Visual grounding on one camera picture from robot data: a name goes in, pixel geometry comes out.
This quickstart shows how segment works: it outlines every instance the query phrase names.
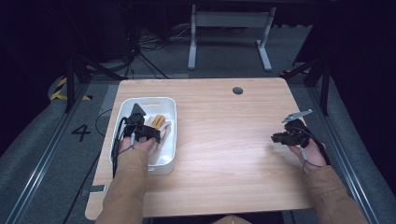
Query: person's left hand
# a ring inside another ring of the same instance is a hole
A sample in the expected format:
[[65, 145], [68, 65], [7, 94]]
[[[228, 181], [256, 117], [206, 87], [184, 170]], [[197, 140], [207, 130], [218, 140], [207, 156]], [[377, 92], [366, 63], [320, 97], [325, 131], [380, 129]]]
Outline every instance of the person's left hand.
[[[149, 154], [149, 150], [154, 145], [154, 143], [155, 143], [155, 138], [150, 138], [146, 142], [134, 141], [133, 150], [139, 150], [139, 151]], [[121, 152], [123, 152], [127, 149], [131, 149], [131, 137], [124, 137], [120, 141], [119, 154], [121, 154]]]

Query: yellow and black tape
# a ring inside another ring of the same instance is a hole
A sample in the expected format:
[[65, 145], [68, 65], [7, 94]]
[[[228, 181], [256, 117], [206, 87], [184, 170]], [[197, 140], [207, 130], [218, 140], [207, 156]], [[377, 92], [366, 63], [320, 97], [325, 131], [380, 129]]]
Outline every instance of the yellow and black tape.
[[[64, 87], [64, 84], [67, 82], [67, 77], [63, 77], [56, 87], [55, 91], [51, 95], [51, 100], [67, 100], [67, 95], [61, 95], [61, 90]], [[82, 100], [92, 100], [93, 96], [85, 95], [82, 97]]]

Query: person's right arm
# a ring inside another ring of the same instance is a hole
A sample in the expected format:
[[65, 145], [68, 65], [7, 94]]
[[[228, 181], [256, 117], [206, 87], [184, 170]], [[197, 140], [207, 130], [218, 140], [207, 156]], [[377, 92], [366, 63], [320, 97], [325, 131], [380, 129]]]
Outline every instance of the person's right arm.
[[308, 194], [317, 211], [320, 223], [368, 223], [356, 202], [347, 194], [347, 188], [334, 169], [326, 164], [318, 146], [310, 139], [304, 149], [307, 160], [304, 162], [301, 151], [296, 146], [289, 146], [296, 154], [305, 170], [305, 184]]

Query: person's right hand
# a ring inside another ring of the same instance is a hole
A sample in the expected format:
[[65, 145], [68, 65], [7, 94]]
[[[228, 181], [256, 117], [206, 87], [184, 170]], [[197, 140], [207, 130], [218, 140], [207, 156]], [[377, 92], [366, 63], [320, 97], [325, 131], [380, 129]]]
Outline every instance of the person's right hand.
[[320, 166], [325, 166], [326, 161], [324, 160], [323, 156], [321, 155], [318, 145], [312, 140], [312, 138], [309, 139], [309, 144], [306, 146], [304, 149], [305, 154], [306, 154], [306, 159], [309, 162], [305, 162], [303, 159], [303, 155], [301, 154], [301, 150], [297, 146], [288, 146], [290, 151], [292, 151], [296, 156], [300, 159], [301, 164], [309, 171], [312, 171], [314, 169], [318, 169]]

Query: table top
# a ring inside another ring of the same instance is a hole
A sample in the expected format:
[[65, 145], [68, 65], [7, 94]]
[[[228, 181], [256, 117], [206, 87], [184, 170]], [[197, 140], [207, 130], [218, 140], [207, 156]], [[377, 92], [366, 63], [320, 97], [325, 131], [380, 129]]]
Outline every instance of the table top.
[[[243, 93], [234, 94], [234, 87]], [[170, 97], [177, 106], [175, 169], [148, 177], [144, 217], [312, 207], [297, 157], [271, 139], [284, 132], [280, 121], [299, 111], [282, 78], [122, 81], [94, 186], [111, 183], [108, 151], [116, 119], [125, 100], [139, 97]], [[91, 193], [88, 219], [100, 214], [105, 195]]]

